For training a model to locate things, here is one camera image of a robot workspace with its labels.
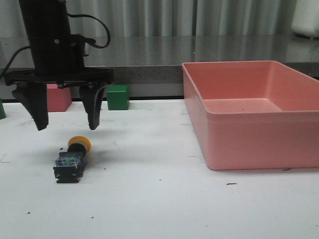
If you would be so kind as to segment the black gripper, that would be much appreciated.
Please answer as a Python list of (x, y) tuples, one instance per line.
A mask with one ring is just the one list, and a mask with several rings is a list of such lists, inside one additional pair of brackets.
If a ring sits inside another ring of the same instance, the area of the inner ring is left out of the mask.
[(85, 67), (84, 50), (88, 44), (105, 48), (92, 38), (80, 34), (67, 34), (53, 38), (29, 39), (34, 62), (33, 70), (4, 73), (5, 84), (17, 84), (12, 95), (33, 118), (38, 131), (48, 126), (47, 86), (58, 84), (63, 88), (80, 86), (79, 94), (88, 117), (91, 130), (100, 124), (100, 111), (106, 84), (114, 81), (112, 69)]

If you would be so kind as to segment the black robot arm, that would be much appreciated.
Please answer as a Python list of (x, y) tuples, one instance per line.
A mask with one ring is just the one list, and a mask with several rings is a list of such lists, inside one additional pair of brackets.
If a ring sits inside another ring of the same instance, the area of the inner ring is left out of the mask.
[(1, 77), (7, 86), (16, 85), (12, 95), (33, 118), (38, 130), (48, 126), (47, 86), (78, 87), (91, 130), (100, 124), (105, 88), (114, 81), (112, 69), (86, 67), (86, 45), (100, 49), (92, 38), (72, 34), (64, 0), (19, 1), (34, 69), (4, 69)]

